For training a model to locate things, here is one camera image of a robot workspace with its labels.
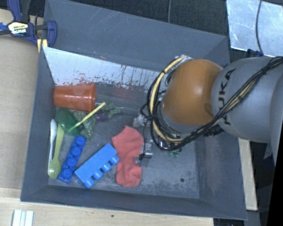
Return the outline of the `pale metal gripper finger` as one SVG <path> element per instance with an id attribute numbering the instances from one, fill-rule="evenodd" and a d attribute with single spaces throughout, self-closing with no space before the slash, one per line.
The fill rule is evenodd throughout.
<path id="1" fill-rule="evenodd" d="M 144 117 L 142 114 L 137 114 L 137 117 L 134 118 L 132 127 L 139 128 L 145 127 L 147 125 L 147 118 Z"/>
<path id="2" fill-rule="evenodd" d="M 142 145 L 142 148 L 140 149 L 140 155 L 137 158 L 137 164 L 143 167 L 148 166 L 152 156 L 153 156 L 153 144 L 151 142 L 144 143 L 144 145 Z"/>

